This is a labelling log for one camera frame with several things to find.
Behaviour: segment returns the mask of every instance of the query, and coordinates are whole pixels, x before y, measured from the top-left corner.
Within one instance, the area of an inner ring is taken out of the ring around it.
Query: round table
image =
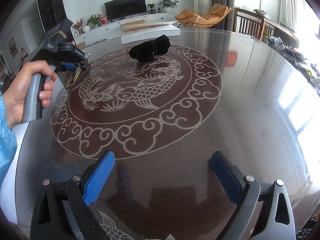
[[[146,64],[128,56],[141,41],[94,44],[84,49],[92,62],[77,83],[64,89],[57,82],[51,106],[29,124],[22,143],[15,187],[19,224],[30,226],[44,179],[82,174],[108,149],[116,164],[90,205],[107,233],[215,239],[236,208],[209,165],[219,150],[244,175],[268,183],[282,179],[296,231],[302,228],[320,198],[315,91],[251,36],[182,29],[169,38],[168,55]]]

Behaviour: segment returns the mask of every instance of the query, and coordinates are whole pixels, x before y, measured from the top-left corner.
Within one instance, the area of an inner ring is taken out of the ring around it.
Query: orange lounge chair
[[[221,22],[231,11],[225,5],[214,4],[209,13],[205,15],[198,15],[197,13],[185,9],[178,14],[175,19],[179,21],[180,25],[190,28],[209,28],[219,22]]]

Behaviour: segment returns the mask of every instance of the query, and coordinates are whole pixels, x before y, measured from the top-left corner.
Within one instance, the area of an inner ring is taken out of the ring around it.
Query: white plant pot
[[[86,25],[86,26],[84,26],[84,27],[82,28],[82,31],[83,31],[84,33],[88,32],[89,30],[90,30],[90,26],[89,26],[89,25]]]
[[[170,12],[172,12],[172,7],[164,7],[164,8],[163,8],[163,11],[164,11],[165,13],[170,13]]]

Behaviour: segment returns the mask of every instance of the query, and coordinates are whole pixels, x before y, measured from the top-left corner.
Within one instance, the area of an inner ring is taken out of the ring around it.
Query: wooden railing
[[[280,37],[285,46],[299,47],[299,39],[278,23],[240,8],[235,9],[235,14],[234,32],[254,36],[260,41],[268,33],[274,37]]]

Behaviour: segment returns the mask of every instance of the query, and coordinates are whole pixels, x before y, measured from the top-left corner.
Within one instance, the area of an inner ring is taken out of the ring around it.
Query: black fabric bundle
[[[171,44],[166,35],[151,41],[145,41],[137,46],[134,46],[129,51],[130,57],[137,59],[140,62],[148,62],[154,59],[155,55],[166,54]]]

